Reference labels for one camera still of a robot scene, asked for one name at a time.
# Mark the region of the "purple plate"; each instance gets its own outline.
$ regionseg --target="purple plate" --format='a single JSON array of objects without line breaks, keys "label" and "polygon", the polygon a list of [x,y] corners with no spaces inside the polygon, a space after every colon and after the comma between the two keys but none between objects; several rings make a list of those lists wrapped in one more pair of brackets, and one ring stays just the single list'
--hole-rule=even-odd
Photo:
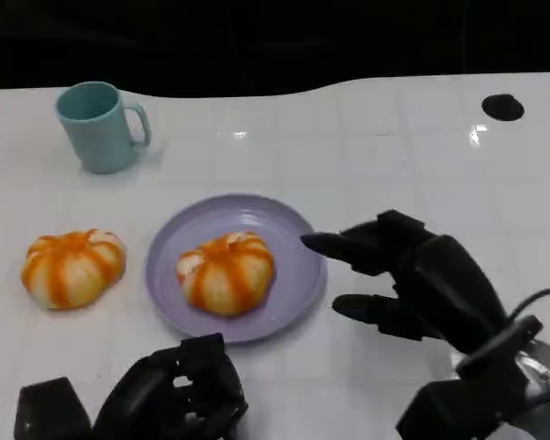
[{"label": "purple plate", "polygon": [[[236,318],[190,307],[175,275],[182,252],[228,232],[260,234],[275,258],[275,278],[265,303]],[[303,316],[325,292],[324,259],[300,235],[314,230],[296,211],[275,200],[233,194],[207,199],[177,213],[157,233],[148,252],[148,293],[163,319],[191,336],[222,333],[226,342],[272,335]]]}]

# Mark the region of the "light blue mug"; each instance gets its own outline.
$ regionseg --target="light blue mug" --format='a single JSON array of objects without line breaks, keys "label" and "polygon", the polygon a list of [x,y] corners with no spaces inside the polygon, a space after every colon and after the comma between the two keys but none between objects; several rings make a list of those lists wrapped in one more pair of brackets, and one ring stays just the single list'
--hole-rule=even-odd
[{"label": "light blue mug", "polygon": [[[145,132],[134,140],[125,109],[137,112]],[[137,149],[150,143],[150,125],[140,104],[123,104],[120,92],[106,82],[82,82],[61,94],[55,110],[73,150],[85,169],[98,174],[120,171],[137,159]]]}]

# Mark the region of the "table surface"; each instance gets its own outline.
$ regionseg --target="table surface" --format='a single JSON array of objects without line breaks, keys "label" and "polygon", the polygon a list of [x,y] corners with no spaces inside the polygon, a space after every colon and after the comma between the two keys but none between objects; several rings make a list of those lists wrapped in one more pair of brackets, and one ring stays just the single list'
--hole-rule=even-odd
[{"label": "table surface", "polygon": [[[0,91],[0,439],[12,438],[21,386],[68,376],[94,418],[135,360],[178,343],[149,301],[145,258],[173,214],[211,195],[274,197],[333,231],[397,208],[455,235],[508,309],[550,287],[550,74],[370,79],[277,97],[124,93],[145,106],[154,140],[112,176],[81,170],[53,112],[59,92]],[[486,117],[481,101],[497,93],[525,116]],[[40,310],[19,281],[28,246],[91,227],[124,240],[125,277],[92,307]],[[391,279],[330,262],[308,321],[230,348],[250,404],[243,438],[399,438],[393,426],[435,376],[440,343],[333,313],[350,292],[390,295]],[[550,300],[534,311],[550,342]]]}]

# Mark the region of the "cable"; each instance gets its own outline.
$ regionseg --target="cable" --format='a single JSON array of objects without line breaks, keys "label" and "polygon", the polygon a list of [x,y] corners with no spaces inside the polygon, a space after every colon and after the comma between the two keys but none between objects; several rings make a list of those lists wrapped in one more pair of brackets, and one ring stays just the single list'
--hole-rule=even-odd
[{"label": "cable", "polygon": [[550,289],[543,289],[541,291],[538,291],[534,293],[533,295],[528,296],[525,300],[520,302],[520,305],[518,305],[513,312],[510,314],[510,322],[515,321],[515,318],[517,318],[521,312],[523,312],[526,308],[528,308],[530,305],[535,303],[536,301],[546,297],[550,296]]}]

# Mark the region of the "bun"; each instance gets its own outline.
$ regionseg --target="bun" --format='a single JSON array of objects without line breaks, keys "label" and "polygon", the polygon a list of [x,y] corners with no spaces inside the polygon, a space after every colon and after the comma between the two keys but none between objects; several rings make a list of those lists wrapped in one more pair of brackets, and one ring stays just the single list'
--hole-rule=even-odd
[{"label": "bun", "polygon": [[273,273],[273,256],[254,232],[226,234],[177,261],[187,303],[222,316],[244,314],[263,303]]},{"label": "bun", "polygon": [[125,269],[125,247],[99,229],[41,236],[28,249],[21,280],[48,309],[81,307],[100,297]]}]

